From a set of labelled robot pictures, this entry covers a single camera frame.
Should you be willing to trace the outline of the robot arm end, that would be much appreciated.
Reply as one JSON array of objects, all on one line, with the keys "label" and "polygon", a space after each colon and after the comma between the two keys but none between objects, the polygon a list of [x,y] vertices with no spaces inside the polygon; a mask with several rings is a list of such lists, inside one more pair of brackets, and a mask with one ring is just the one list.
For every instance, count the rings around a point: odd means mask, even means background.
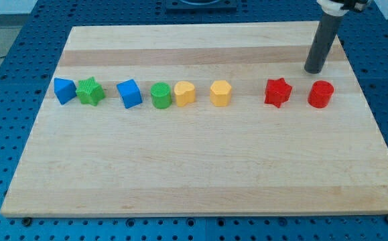
[{"label": "robot arm end", "polygon": [[323,12],[334,17],[342,17],[349,11],[360,13],[364,11],[373,0],[317,0]]}]

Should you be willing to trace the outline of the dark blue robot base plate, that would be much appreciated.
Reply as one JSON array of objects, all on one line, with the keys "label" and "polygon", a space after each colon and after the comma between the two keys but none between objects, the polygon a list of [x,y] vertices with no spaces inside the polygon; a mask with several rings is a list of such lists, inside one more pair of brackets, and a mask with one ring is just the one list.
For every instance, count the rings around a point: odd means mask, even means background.
[{"label": "dark blue robot base plate", "polygon": [[165,0],[167,12],[237,9],[238,0]]}]

